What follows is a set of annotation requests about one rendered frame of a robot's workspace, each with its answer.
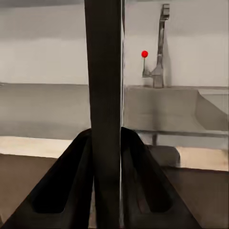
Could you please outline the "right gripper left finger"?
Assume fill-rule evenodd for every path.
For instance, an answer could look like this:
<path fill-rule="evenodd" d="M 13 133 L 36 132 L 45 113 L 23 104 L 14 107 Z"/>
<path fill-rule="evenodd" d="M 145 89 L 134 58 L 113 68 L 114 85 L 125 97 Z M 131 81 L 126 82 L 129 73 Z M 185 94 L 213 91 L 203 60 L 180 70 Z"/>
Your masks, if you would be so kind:
<path fill-rule="evenodd" d="M 1 229 L 88 229 L 94 181 L 92 131 L 82 131 Z"/>

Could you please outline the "poster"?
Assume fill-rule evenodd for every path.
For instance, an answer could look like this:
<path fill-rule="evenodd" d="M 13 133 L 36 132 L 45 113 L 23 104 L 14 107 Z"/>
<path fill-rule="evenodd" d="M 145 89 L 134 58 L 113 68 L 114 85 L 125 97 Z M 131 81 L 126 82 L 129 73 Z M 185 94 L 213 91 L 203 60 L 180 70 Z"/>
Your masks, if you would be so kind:
<path fill-rule="evenodd" d="M 125 0 L 84 0 L 97 229 L 120 229 Z"/>

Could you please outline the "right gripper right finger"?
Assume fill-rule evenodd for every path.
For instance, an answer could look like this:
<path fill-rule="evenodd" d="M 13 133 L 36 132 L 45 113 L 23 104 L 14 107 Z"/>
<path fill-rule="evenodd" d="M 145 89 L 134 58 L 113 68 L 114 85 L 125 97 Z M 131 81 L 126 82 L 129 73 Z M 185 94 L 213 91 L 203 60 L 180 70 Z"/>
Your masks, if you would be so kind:
<path fill-rule="evenodd" d="M 150 213 L 140 210 L 132 160 Z M 121 127 L 124 229 L 202 229 L 139 135 Z"/>

